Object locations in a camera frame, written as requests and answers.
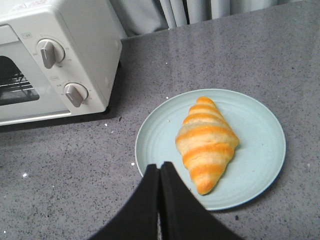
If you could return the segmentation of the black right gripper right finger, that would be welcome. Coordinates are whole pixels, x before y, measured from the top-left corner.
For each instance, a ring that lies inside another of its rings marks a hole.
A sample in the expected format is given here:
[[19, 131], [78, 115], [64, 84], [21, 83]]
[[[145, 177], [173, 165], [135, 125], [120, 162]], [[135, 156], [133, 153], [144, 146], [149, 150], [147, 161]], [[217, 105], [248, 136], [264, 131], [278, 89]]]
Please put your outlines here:
[[240, 240], [194, 197], [172, 162], [160, 169], [161, 233], [164, 240]]

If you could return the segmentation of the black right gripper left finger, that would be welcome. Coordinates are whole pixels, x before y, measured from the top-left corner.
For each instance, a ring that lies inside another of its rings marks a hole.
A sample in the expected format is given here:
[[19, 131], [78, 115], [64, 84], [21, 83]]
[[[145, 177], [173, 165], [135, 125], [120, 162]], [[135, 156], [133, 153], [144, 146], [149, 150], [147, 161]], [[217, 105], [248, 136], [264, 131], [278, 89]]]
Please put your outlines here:
[[156, 240], [158, 238], [158, 192], [160, 171], [147, 166], [137, 189], [92, 240]]

